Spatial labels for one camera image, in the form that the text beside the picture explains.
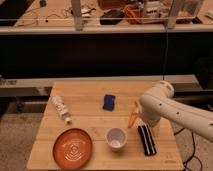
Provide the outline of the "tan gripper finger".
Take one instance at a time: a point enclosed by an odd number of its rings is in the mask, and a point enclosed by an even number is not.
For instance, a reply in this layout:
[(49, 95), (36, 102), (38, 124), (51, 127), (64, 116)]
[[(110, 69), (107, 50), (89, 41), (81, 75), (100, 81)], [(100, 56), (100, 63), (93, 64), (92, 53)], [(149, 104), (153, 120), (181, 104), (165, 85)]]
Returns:
[(152, 130), (152, 135), (156, 138), (159, 136), (160, 132), (160, 123), (156, 124), (154, 127), (151, 128)]

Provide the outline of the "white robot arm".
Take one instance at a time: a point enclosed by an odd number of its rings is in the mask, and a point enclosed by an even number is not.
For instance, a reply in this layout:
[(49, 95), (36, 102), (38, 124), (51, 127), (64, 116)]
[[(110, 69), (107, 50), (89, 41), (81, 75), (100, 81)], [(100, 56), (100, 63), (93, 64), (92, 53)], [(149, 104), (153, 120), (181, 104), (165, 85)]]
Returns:
[(213, 142), (213, 112), (177, 102), (173, 96), (173, 86), (159, 81), (140, 96), (139, 117), (151, 127), (156, 126), (161, 117), (166, 118)]

